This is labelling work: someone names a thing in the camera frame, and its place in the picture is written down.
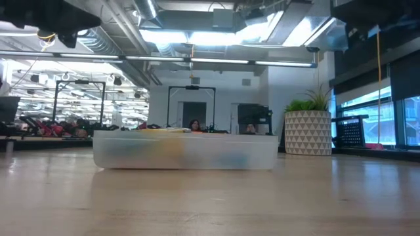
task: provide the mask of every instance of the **black cable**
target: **black cable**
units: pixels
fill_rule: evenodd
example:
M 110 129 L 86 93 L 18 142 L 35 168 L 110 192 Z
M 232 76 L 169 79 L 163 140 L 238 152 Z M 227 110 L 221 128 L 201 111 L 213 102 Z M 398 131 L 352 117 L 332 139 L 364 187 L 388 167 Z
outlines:
M 221 2 L 219 2 L 219 1 L 213 1 L 213 2 L 210 4 L 209 9 L 208 9 L 207 11 L 210 11 L 211 6 L 213 6 L 213 4 L 215 4 L 215 3 L 218 3 L 220 6 L 222 6 L 222 7 L 223 7 L 223 9 L 226 9 L 226 7 L 224 7 L 224 5 L 223 5 Z

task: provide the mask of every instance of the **window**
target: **window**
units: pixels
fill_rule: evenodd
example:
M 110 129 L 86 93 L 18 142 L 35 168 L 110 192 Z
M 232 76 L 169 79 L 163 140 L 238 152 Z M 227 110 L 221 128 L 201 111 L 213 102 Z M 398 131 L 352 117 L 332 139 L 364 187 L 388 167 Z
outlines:
M 404 100 L 406 117 L 406 143 L 411 146 L 420 146 L 420 96 Z
M 379 93 L 378 91 L 371 92 L 367 95 L 363 95 L 359 98 L 353 99 L 351 101 L 345 102 L 342 104 L 343 108 L 354 106 L 358 104 L 363 104 L 365 102 L 377 101 Z M 391 86 L 385 87 L 381 89 L 381 98 L 388 98 L 391 97 Z
M 390 101 L 391 87 L 381 89 L 381 139 L 383 145 L 395 145 L 394 104 Z M 378 105 L 379 91 L 371 92 L 359 98 L 341 104 L 343 116 L 369 115 L 363 120 L 365 142 L 378 142 Z

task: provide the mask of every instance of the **potted plant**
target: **potted plant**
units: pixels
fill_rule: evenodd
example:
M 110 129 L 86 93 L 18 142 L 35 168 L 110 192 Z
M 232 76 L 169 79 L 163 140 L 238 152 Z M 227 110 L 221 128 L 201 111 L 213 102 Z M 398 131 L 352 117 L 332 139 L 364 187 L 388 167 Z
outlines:
M 286 152 L 298 155 L 331 155 L 329 90 L 308 90 L 308 100 L 294 100 L 285 109 Z

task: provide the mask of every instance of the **exposed ceiling pipe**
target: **exposed ceiling pipe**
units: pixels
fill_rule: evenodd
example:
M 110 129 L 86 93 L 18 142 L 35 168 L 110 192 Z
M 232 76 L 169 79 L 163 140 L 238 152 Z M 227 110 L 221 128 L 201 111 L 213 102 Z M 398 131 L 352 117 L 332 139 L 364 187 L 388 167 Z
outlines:
M 124 23 L 119 19 L 118 15 L 114 12 L 110 4 L 107 0 L 100 0 L 100 2 L 104 5 L 104 7 L 111 13 L 112 18 L 117 22 L 118 26 L 124 32 L 124 34 L 129 38 L 130 42 L 134 45 L 134 47 L 139 51 L 139 53 L 146 53 L 142 45 L 138 40 L 136 40 L 133 35 L 131 35 L 130 31 L 124 26 Z
M 107 54 L 107 55 L 118 55 L 123 54 L 123 51 L 119 49 L 114 42 L 102 31 L 101 28 L 96 30 L 89 30 L 88 34 L 85 36 L 79 37 L 78 41 L 83 43 L 88 49 L 91 49 L 94 53 L 97 54 Z M 136 69 L 128 62 L 123 62 L 116 64 L 119 69 L 129 75 L 130 80 L 136 86 L 148 87 L 150 81 L 147 77 L 142 76 L 142 72 Z M 141 79 L 143 85 L 139 84 L 138 80 Z
M 145 20 L 153 20 L 158 16 L 158 4 L 155 0 L 133 0 L 138 15 Z
M 137 39 L 137 41 L 141 44 L 142 48 L 144 49 L 144 52 L 146 54 L 150 54 L 150 51 L 148 50 L 147 44 L 144 41 L 143 37 L 141 36 L 139 30 L 137 27 L 134 27 L 134 25 L 131 23 L 130 19 L 125 14 L 124 10 L 121 8 L 121 6 L 116 3 L 115 0 L 109 0 L 110 5 L 113 10 L 115 10 L 115 13 L 117 13 L 125 22 L 125 25 L 129 28 L 131 33 L 134 35 L 134 37 Z

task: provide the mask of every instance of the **person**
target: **person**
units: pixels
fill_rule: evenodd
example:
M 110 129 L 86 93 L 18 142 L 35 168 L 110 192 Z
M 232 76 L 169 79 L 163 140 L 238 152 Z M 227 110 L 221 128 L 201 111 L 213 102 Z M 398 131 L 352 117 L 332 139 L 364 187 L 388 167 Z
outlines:
M 248 134 L 255 134 L 257 131 L 255 131 L 255 126 L 253 124 L 247 125 L 247 133 Z
M 196 120 L 196 119 L 190 121 L 189 128 L 193 132 L 199 132 L 199 131 L 201 131 L 201 129 L 200 129 L 200 122 L 198 122 L 198 120 Z

